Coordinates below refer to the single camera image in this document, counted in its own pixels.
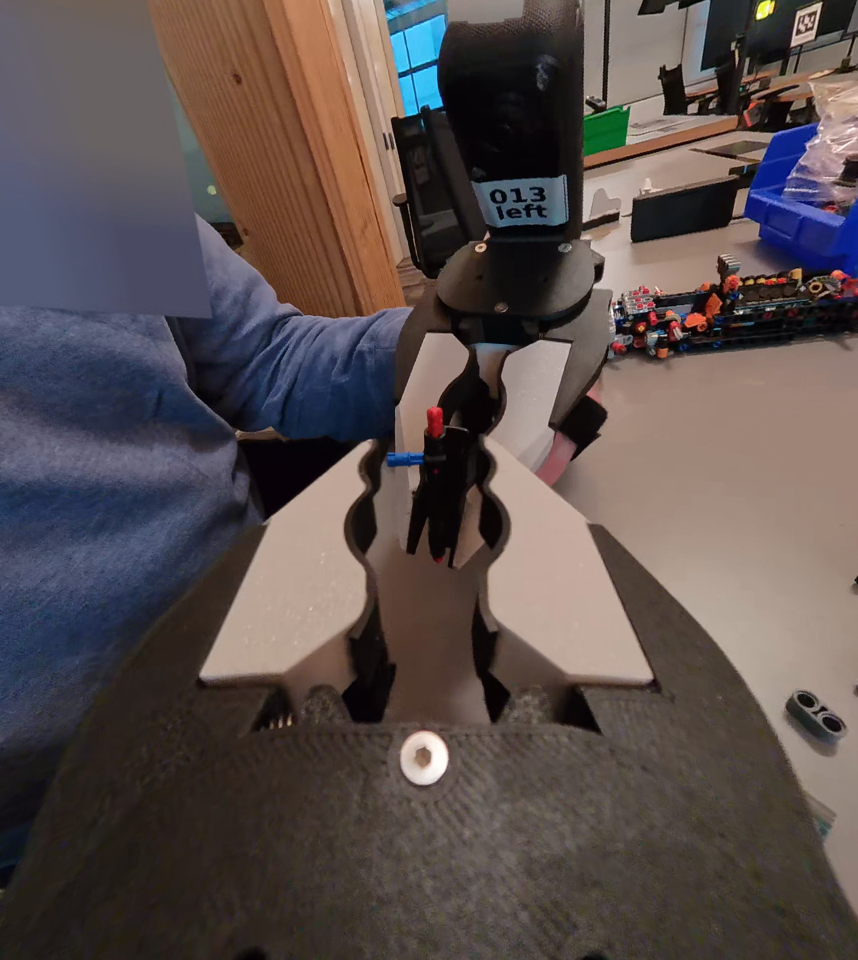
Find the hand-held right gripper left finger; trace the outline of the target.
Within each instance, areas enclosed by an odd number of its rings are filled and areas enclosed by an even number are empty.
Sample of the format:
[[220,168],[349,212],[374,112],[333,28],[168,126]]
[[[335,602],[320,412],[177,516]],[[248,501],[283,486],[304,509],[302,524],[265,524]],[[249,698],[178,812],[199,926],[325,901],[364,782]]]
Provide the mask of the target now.
[[327,687],[356,722],[383,720],[397,667],[367,553],[384,452],[377,440],[355,445],[265,521],[203,686],[275,688],[294,709]]

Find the grey wedge plate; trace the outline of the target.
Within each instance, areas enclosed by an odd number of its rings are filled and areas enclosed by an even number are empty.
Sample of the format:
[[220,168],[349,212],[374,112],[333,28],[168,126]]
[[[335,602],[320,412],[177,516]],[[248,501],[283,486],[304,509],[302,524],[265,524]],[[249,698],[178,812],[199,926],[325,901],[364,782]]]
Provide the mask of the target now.
[[621,218],[621,212],[621,199],[611,197],[605,188],[600,187],[592,195],[588,214],[582,222],[581,230],[586,233],[617,223]]

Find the black lego shock absorber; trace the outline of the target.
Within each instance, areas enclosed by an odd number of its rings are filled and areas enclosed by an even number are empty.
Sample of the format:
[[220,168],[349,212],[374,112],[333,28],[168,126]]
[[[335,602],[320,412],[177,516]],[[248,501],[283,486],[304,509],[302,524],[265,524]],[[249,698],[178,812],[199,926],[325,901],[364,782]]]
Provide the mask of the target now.
[[453,567],[476,448],[476,438],[463,427],[445,424],[442,437],[436,439],[427,437],[425,429],[424,462],[412,498],[407,553],[417,553],[426,532],[430,556],[444,554]]

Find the wooden post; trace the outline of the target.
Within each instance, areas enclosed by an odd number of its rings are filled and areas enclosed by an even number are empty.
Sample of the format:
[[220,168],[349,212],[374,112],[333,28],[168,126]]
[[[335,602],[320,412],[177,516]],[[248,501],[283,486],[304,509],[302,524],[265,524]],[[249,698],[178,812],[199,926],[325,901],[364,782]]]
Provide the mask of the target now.
[[244,250],[279,298],[325,317],[404,306],[330,3],[147,6]]

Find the pile of clear plastic bags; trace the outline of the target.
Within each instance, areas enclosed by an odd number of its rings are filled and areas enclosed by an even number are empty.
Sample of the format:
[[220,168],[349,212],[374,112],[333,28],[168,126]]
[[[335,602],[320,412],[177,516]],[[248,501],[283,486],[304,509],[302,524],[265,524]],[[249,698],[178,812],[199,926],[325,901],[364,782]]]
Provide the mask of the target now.
[[782,198],[847,216],[858,199],[858,79],[819,79],[812,90],[818,129]]

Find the person's left hand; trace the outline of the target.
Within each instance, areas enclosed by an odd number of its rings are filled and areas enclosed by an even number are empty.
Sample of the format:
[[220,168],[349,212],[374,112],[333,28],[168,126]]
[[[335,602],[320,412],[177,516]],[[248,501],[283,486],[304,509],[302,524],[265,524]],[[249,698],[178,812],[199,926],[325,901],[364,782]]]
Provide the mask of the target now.
[[577,449],[578,444],[572,438],[562,431],[555,432],[548,452],[534,475],[547,486],[555,486],[577,455]]

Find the person's blue sweater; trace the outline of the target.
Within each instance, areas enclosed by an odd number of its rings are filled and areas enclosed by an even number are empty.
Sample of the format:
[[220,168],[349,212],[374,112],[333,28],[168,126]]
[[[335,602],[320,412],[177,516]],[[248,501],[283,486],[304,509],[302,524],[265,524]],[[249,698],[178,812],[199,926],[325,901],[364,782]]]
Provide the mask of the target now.
[[0,872],[100,687],[255,521],[246,331],[0,307]]

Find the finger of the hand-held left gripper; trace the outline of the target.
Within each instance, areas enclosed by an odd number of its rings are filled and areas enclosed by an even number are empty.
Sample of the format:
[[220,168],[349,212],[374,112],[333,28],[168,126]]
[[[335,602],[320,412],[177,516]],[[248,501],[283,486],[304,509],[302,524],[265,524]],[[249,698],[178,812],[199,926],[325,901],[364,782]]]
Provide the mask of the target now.
[[[402,398],[395,409],[397,452],[423,452],[426,411],[440,406],[442,395],[470,364],[471,353],[450,333],[428,333],[421,343]],[[420,483],[416,466],[393,470],[393,511],[399,546],[409,540],[413,498]]]
[[[483,372],[498,387],[495,426],[486,433],[532,474],[539,468],[556,429],[549,425],[560,390],[571,342],[538,340],[515,350],[483,345]],[[462,568],[483,546],[479,530],[483,495],[471,492],[485,464],[475,455],[474,478],[467,492],[453,567]]]

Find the person's left forearm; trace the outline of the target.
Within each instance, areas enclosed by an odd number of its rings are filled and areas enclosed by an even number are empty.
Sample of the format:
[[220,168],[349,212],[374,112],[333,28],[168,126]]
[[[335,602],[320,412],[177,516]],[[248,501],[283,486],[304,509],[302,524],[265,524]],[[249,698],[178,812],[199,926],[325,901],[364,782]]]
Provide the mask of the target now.
[[306,315],[212,225],[201,217],[195,225],[211,317],[174,318],[172,326],[197,395],[243,432],[341,442],[390,436],[396,353],[411,309]]

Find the black office chair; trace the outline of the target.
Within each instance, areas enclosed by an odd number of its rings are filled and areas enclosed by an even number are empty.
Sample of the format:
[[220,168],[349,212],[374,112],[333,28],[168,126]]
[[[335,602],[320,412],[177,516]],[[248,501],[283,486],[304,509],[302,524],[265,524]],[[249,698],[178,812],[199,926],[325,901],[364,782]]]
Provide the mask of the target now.
[[390,119],[403,180],[403,192],[392,202],[402,220],[411,263],[429,280],[435,280],[470,241],[433,132],[433,121],[445,117],[443,111],[423,109]]

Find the blue bin white label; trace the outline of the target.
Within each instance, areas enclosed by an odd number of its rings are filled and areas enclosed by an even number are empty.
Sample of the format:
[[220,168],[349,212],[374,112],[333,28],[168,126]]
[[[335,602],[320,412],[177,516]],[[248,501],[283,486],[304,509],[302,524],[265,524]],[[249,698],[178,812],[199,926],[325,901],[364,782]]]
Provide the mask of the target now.
[[759,224],[759,239],[811,271],[842,270],[858,277],[858,198],[846,216],[786,198],[787,179],[817,124],[776,133],[749,188],[745,217]]

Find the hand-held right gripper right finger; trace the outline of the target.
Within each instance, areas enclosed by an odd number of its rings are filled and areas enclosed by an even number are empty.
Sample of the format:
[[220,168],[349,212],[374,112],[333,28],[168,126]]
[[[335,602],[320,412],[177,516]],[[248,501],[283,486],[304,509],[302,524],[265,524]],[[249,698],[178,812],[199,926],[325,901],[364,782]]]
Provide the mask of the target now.
[[489,720],[524,690],[540,690],[549,718],[562,719],[571,690],[651,687],[590,522],[496,440],[481,449],[493,559],[474,611],[474,667]]

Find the green bin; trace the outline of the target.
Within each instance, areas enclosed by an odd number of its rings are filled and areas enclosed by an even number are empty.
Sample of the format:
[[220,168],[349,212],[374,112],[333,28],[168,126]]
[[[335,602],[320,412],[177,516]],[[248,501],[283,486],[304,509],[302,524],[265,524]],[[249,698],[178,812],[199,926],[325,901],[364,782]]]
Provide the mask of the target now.
[[631,106],[617,104],[582,118],[582,152],[588,158],[626,146]]

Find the dark grey two-hole lego beam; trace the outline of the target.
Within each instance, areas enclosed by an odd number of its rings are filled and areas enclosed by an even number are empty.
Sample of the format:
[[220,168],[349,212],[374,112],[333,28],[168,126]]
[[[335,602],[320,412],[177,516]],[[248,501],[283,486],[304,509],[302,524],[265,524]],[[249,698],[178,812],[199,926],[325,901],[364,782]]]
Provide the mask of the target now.
[[785,711],[811,737],[824,743],[838,743],[848,734],[841,716],[809,690],[795,690],[785,702]]

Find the lego chassis model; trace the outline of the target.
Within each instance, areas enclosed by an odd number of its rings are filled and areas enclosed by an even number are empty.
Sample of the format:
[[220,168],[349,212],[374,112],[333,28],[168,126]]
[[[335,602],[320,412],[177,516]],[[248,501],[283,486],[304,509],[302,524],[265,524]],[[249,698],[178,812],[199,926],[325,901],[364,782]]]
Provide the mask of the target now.
[[858,277],[801,268],[743,275],[729,254],[718,277],[671,294],[640,285],[610,305],[608,357],[720,353],[858,334]]

